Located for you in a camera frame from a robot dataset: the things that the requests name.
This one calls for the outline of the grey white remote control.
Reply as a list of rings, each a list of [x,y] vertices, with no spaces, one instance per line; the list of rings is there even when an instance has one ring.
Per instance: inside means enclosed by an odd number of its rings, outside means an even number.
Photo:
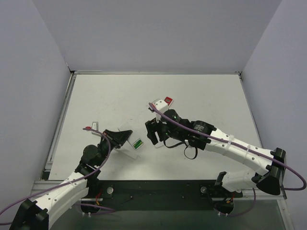
[[[127,130],[132,131],[132,134],[128,138],[128,143],[131,145],[131,147],[134,150],[138,150],[140,147],[144,145],[144,141],[141,139],[136,129],[129,122],[125,122],[124,124],[118,127],[118,131],[127,131]]]

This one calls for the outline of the small white battery cover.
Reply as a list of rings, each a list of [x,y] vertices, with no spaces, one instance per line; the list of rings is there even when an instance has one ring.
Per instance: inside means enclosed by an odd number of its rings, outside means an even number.
[[[158,149],[158,148],[164,147],[164,144],[163,144],[163,142],[159,142],[159,143],[155,144],[154,147],[155,147],[156,149]]]

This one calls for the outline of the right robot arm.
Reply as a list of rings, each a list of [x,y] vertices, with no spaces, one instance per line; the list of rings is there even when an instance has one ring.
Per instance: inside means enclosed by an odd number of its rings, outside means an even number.
[[[267,194],[278,196],[285,167],[286,152],[258,148],[242,142],[204,121],[189,121],[169,109],[164,116],[157,116],[145,123],[147,137],[152,144],[166,143],[169,138],[179,141],[187,148],[219,153],[248,167],[239,172],[219,173],[215,185],[228,192],[257,188]]]

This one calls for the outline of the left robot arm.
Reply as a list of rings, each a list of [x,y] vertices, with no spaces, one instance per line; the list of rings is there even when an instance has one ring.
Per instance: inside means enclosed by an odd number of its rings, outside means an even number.
[[[48,230],[56,220],[81,198],[98,193],[98,175],[113,149],[121,148],[132,130],[96,132],[97,145],[88,145],[76,169],[61,184],[50,188],[35,200],[24,200],[12,221],[11,230]]]

